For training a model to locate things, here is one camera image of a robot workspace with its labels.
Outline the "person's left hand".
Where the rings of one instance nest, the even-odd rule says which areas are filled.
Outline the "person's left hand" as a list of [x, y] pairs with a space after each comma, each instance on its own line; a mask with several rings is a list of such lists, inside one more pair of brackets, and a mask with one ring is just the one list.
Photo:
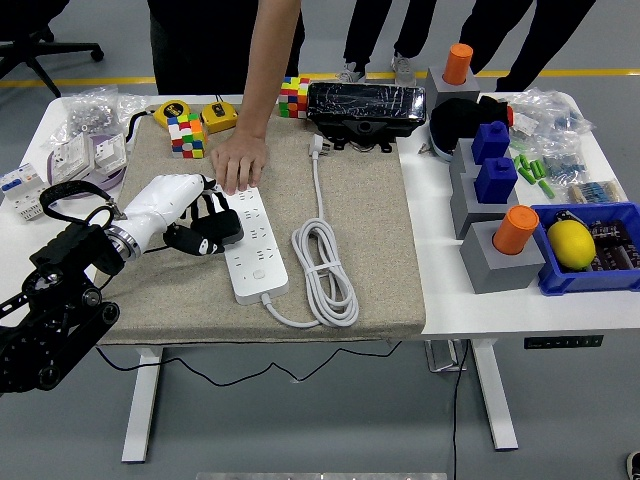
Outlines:
[[226, 194], [257, 187], [267, 164], [266, 132], [237, 128], [213, 149], [210, 158], [215, 179]]

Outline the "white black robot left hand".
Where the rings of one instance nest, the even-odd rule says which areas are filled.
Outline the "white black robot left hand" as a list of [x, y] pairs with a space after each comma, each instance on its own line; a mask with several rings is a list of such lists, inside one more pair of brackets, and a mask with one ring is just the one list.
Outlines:
[[124, 219], [114, 220], [110, 232], [129, 248], [128, 259], [137, 259], [157, 233], [164, 233], [204, 193], [221, 193], [212, 178], [202, 174], [156, 176], [124, 209]]

